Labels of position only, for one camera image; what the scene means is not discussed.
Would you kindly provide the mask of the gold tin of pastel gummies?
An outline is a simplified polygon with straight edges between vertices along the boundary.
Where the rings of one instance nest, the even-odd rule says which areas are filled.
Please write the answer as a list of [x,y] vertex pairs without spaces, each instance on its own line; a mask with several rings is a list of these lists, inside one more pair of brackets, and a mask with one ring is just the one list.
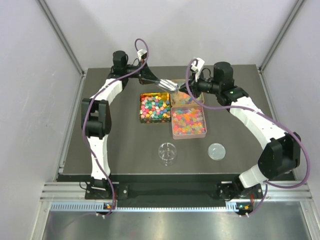
[[[179,87],[185,83],[184,79],[174,79],[172,81],[177,83]],[[204,99],[203,93],[200,94],[200,96],[197,98],[197,101],[204,104],[205,99]],[[184,105],[190,105],[190,106],[197,105],[197,103],[192,99],[192,97],[190,97],[187,93],[184,93],[181,91],[178,91],[170,95],[170,103],[171,103],[171,106],[173,107],[184,106]]]

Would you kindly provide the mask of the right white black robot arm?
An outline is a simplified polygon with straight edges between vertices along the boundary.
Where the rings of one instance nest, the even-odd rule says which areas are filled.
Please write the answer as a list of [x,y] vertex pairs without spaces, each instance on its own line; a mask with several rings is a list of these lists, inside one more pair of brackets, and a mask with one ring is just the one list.
[[197,57],[187,67],[185,83],[179,91],[196,100],[201,93],[215,95],[218,109],[227,110],[257,139],[262,153],[257,164],[242,172],[232,181],[232,195],[245,198],[252,187],[285,174],[300,165],[301,138],[280,126],[254,104],[249,94],[235,85],[234,69],[225,61],[213,66],[213,75],[203,74],[204,61]]

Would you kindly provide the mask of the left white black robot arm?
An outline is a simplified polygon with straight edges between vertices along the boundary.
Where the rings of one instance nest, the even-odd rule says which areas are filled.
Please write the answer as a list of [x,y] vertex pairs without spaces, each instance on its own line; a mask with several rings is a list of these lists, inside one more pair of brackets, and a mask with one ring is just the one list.
[[107,141],[112,128],[110,105],[128,84],[130,78],[138,79],[142,84],[153,84],[159,79],[147,65],[148,51],[137,51],[138,64],[129,64],[128,55],[118,50],[113,53],[113,66],[102,85],[90,98],[81,102],[81,129],[92,162],[91,180],[87,191],[98,194],[103,199],[116,199],[115,187],[110,179],[111,169],[108,163]]

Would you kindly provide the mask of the silver metal scoop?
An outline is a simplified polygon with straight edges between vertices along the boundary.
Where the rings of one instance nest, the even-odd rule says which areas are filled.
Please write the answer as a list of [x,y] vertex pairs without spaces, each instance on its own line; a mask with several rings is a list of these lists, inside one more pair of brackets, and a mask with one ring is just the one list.
[[159,79],[155,85],[170,94],[178,92],[180,88],[176,82],[169,79]]

